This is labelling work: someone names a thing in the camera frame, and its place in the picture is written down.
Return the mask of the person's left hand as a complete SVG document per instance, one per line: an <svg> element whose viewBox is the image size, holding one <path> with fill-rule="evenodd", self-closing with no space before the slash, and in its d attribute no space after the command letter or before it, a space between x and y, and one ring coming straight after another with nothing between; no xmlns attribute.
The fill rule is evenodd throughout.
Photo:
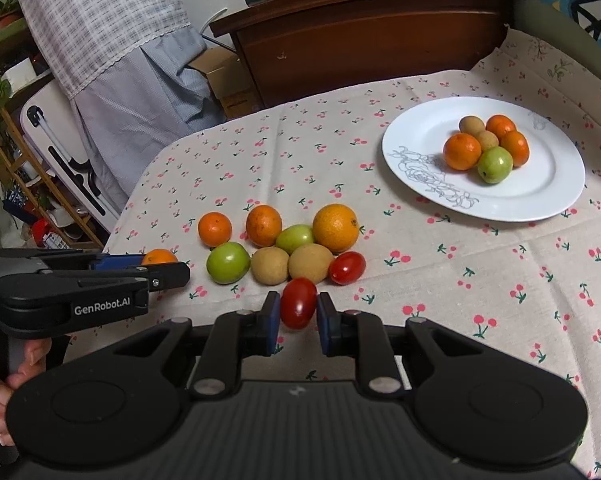
<svg viewBox="0 0 601 480"><path fill-rule="evenodd" d="M5 380L0 379L0 443L3 446L14 446L5 421L6 406L14 391L29 379L40 375L46 369L46 356L52 347L51 339L28 340L24 347L24 360L15 374Z"/></svg>

